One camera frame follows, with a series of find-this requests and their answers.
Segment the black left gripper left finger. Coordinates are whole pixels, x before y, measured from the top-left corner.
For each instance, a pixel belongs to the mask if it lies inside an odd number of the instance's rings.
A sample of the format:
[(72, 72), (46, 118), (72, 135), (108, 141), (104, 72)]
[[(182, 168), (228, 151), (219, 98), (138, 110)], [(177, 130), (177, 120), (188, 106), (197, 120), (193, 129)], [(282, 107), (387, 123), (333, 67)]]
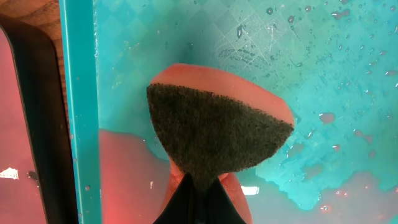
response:
[(185, 174), (154, 224), (195, 224), (197, 193), (192, 176)]

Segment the pink and green sponge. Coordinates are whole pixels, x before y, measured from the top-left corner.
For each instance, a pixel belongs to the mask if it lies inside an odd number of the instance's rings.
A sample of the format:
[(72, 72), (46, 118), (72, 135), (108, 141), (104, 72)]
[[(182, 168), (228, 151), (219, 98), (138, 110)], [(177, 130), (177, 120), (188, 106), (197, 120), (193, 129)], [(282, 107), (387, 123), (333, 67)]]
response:
[(286, 102), (235, 74), (178, 63), (146, 89), (150, 120), (170, 159), (162, 212), (185, 174), (197, 193), (196, 222), (210, 185), (219, 179), (246, 223), (251, 212), (236, 173), (271, 158), (294, 130)]

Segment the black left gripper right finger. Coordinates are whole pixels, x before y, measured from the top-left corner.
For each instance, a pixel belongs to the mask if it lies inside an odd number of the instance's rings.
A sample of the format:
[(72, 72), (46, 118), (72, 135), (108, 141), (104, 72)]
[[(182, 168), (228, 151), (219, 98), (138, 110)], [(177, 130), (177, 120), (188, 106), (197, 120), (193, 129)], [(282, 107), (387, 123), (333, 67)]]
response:
[(210, 185), (203, 196), (201, 222), (204, 224), (246, 224), (219, 179)]

